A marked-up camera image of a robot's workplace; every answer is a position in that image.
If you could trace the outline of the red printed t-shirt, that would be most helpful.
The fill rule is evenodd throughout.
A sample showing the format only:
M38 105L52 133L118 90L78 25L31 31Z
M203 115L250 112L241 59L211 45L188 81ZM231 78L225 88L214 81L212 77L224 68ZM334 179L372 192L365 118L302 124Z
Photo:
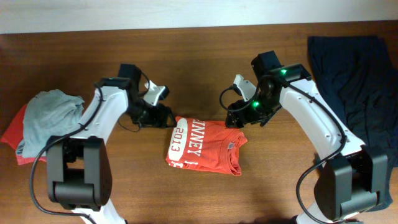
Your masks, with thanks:
M239 148L247 143L242 131L222 121L176 118L165 160L171 167L240 176Z

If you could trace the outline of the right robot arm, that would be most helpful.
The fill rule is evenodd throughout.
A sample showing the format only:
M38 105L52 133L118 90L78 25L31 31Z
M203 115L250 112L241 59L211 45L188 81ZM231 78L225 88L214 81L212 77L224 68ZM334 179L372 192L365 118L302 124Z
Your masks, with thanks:
M387 156L355 136L320 95L300 64L282 65L275 52L251 62L257 84L237 74L229 87L241 99L226 107L225 125L264 126L287 110L315 147L319 160L298 178L295 193L303 212L292 223L350 223L385 202Z

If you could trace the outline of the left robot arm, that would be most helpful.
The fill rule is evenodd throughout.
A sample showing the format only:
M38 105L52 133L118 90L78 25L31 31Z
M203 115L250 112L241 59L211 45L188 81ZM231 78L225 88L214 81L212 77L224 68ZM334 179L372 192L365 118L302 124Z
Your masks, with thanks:
M173 128L172 110L161 103L167 86L147 80L139 91L144 73L135 65L122 64L118 75L102 78L95 96L78 124L62 136L51 136L45 152L47 193L69 215L85 223L125 223L110 196L113 178L106 152L119 118L126 114L139 128Z

